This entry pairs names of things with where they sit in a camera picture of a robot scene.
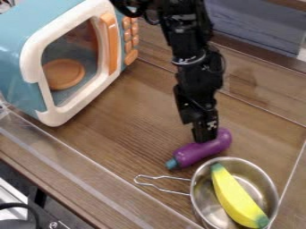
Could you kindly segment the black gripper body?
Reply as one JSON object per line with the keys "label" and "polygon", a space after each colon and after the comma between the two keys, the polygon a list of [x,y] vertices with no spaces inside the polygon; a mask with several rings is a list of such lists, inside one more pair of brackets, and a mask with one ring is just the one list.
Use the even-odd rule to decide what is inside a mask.
{"label": "black gripper body", "polygon": [[173,64],[177,66],[177,85],[186,95],[197,102],[201,113],[216,109],[217,90],[222,87],[225,72],[224,56],[220,52],[208,52],[190,58],[175,57]]}

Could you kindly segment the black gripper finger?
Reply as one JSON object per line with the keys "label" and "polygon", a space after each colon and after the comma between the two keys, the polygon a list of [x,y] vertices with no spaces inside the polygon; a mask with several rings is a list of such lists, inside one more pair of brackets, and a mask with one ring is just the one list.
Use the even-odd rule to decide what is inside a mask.
{"label": "black gripper finger", "polygon": [[193,135],[197,143],[212,141],[218,136],[220,115],[217,110],[201,113],[193,121]]}
{"label": "black gripper finger", "polygon": [[175,104],[182,123],[193,123],[194,125],[200,125],[202,113],[197,105],[197,102],[186,95],[182,89],[174,89],[174,92]]}

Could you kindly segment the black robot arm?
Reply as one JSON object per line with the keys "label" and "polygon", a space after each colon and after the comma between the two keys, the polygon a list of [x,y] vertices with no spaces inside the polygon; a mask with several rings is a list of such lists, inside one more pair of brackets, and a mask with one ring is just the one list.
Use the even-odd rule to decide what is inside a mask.
{"label": "black robot arm", "polygon": [[177,66],[175,103],[182,123],[193,125],[197,143],[218,136],[220,115],[216,92],[222,87],[224,56],[210,45],[213,24],[205,0],[110,0],[121,13],[131,18],[147,18],[154,10]]}

